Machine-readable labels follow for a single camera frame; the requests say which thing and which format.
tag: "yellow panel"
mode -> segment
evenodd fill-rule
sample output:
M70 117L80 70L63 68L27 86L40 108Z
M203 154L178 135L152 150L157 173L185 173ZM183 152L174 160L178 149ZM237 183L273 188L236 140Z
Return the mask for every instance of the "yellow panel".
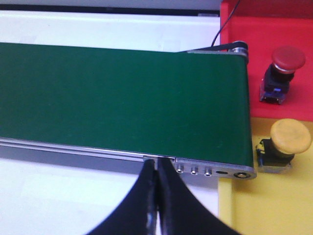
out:
M275 121L251 119L253 147L269 138ZM312 134L313 122L303 123ZM286 174L258 173L250 181L220 180L220 218L244 235L313 234L313 146L297 154L292 166Z

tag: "yellow mushroom button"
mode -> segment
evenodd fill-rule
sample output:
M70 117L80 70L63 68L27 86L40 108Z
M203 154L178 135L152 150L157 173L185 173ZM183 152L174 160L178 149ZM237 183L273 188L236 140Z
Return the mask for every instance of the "yellow mushroom button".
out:
M274 147L284 154L302 153L312 142L307 127L290 118L276 121L270 129L270 137Z

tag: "green belt surface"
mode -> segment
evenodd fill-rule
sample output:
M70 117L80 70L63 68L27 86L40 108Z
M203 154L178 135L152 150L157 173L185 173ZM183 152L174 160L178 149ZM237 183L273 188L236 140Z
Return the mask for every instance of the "green belt surface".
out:
M0 137L253 166L246 62L0 43Z

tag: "red panel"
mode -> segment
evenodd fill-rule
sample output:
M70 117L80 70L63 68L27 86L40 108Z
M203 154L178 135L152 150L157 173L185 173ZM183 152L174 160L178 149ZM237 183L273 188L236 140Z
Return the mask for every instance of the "red panel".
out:
M227 19L236 0L224 0L221 6L221 21ZM279 17L269 0L242 0L236 14L224 28L221 43L237 40L249 46L249 92L252 117L295 118L313 121L313 3L312 1L275 1ZM287 18L288 9L294 9L292 18ZM283 104L267 104L259 101L261 80L270 63L273 51L280 46L293 46L306 55L305 65L295 72L290 91Z

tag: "wire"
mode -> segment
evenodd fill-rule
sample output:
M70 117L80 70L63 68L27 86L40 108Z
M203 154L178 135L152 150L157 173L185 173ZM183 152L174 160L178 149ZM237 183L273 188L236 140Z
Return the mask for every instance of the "wire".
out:
M223 28L225 27L225 25L227 24L227 22L230 20L230 18L233 16L233 14L235 13L235 10L237 9L239 3L240 3L241 0L238 0L238 2L236 3L236 5L234 6L234 9L231 11L231 13L229 14L227 20L224 22L224 24L222 25L222 27L220 28L220 30L217 32L217 34L215 35L213 41L212 41L212 44L211 44L211 47L214 46L215 44L215 41L217 39L217 37L219 36L219 34L221 33L221 31L223 30Z

